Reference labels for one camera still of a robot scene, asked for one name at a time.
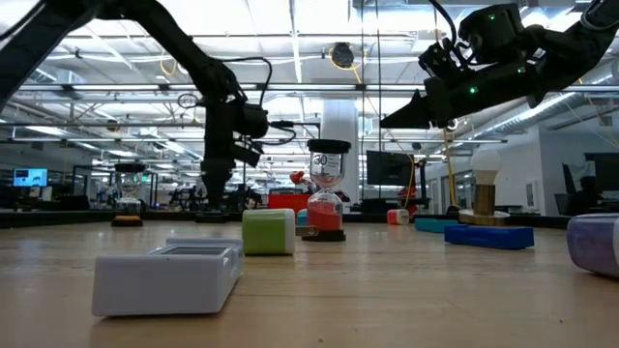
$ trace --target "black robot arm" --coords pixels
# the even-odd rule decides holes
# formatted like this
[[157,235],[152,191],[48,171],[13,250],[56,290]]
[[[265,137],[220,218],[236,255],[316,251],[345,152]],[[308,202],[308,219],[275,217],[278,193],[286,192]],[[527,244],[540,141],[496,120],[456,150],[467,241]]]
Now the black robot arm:
[[[470,69],[471,60],[459,54],[464,44],[444,39],[432,45],[420,56],[420,66],[431,75],[424,81],[427,95],[416,92],[381,127],[445,128],[451,120],[521,97],[535,107],[548,92],[565,89],[593,69],[614,40],[619,1],[594,0],[589,10],[564,33],[539,25],[524,28],[516,4],[474,12],[460,24],[458,36],[469,43],[471,57],[487,66]],[[545,54],[534,59],[539,48]]]
[[219,207],[235,160],[257,165],[259,146],[236,145],[234,131],[249,139],[263,137],[269,128],[267,112],[261,105],[247,103],[234,73],[205,54],[157,0],[44,0],[29,14],[20,21],[25,23],[20,30],[10,31],[15,35],[0,50],[0,110],[71,31],[94,18],[130,19],[188,71],[202,94],[199,106],[206,107],[206,131],[201,167],[210,202]]

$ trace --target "blue tray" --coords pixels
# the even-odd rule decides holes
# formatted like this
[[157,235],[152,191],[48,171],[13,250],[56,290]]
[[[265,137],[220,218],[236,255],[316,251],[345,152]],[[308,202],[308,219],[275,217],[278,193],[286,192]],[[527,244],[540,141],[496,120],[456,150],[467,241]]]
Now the blue tray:
[[444,233],[445,227],[459,225],[457,220],[415,218],[415,229],[422,232]]
[[532,247],[535,244],[532,227],[495,228],[467,225],[445,228],[445,242],[510,250]]

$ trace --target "table surface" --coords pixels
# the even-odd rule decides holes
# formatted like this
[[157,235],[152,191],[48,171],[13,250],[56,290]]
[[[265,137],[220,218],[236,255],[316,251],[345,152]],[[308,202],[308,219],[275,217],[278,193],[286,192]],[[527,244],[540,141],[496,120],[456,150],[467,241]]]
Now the table surface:
[[619,281],[576,268],[565,231],[503,251],[412,225],[346,224],[348,241],[248,257],[218,315],[91,316],[99,254],[240,224],[146,221],[0,231],[0,347],[617,347]]

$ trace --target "hourglass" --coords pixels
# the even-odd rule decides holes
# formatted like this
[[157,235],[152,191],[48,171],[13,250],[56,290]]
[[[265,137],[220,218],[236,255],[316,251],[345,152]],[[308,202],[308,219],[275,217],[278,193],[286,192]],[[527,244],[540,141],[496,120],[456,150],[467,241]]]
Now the hourglass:
[[316,236],[303,237],[304,241],[341,242],[346,240],[342,229],[343,204],[333,192],[344,178],[345,157],[350,143],[340,140],[312,139],[309,174],[320,187],[308,201],[308,225],[320,231]]
[[112,226],[141,226],[140,217],[142,203],[135,198],[142,187],[142,173],[146,165],[142,163],[118,163],[116,170],[116,184],[123,197],[116,201],[116,218]]

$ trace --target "white pillar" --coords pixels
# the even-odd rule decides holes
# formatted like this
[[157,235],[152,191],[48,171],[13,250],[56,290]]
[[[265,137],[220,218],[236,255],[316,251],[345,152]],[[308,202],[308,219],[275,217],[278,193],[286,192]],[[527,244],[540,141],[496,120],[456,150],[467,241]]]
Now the white pillar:
[[343,140],[350,143],[346,156],[344,180],[336,189],[341,189],[350,197],[350,204],[359,203],[359,112],[355,100],[325,100],[322,122],[323,139]]

